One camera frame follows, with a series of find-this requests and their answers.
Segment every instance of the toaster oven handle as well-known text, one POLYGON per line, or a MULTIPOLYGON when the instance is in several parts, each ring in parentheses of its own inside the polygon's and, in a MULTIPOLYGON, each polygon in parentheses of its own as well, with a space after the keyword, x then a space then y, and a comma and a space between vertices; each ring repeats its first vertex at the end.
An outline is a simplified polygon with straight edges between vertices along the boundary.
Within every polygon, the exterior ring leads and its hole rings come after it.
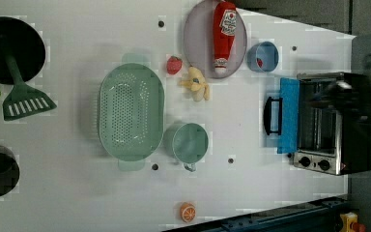
POLYGON ((265 103, 264 107, 264 128, 267 135, 270 135, 271 133, 277 133, 278 135, 281 135, 282 133, 282 98, 273 99, 272 97, 269 97, 267 99, 267 102, 265 103), (273 102, 279 102, 279 110, 278 110, 278 130, 271 130, 271 117, 272 117, 272 103, 273 102))

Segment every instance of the orange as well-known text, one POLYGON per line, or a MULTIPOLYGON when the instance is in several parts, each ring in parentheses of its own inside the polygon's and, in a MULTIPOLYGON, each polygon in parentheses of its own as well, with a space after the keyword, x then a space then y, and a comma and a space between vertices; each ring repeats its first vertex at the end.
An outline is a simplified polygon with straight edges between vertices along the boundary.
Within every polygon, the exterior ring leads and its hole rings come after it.
POLYGON ((190 203, 184 203, 180 208, 180 215, 185 222, 191 222, 195 218, 195 207, 190 203))

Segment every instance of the green spatula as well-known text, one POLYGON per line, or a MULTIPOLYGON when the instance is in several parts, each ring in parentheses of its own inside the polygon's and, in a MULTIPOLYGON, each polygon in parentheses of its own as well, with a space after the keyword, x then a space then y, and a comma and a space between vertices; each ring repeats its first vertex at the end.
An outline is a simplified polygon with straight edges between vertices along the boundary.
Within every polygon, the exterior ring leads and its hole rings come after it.
POLYGON ((14 88, 3 102, 4 120, 16 120, 56 108, 56 104, 47 94, 23 81, 6 36, 0 36, 0 46, 14 79, 14 88))

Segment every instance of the black frying pan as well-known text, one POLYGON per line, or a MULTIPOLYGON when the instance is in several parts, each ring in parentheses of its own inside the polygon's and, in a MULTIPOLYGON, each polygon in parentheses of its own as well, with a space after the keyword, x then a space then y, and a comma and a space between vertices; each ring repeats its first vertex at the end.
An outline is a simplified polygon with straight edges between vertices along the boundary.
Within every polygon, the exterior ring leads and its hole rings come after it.
MULTIPOLYGON (((38 32, 22 20, 0 17, 0 35, 8 38, 23 80, 28 81, 35 77, 41 71, 46 55, 38 32)), ((14 84, 1 49, 0 83, 14 84)))

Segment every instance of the blue bowl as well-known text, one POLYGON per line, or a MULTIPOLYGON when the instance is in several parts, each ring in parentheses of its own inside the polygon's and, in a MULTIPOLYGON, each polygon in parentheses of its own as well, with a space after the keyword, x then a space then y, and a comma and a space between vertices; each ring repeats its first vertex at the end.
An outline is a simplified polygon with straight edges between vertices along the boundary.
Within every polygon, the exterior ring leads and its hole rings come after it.
POLYGON ((271 42, 252 46, 246 56, 249 68, 258 73, 272 72, 278 66, 278 49, 271 42))

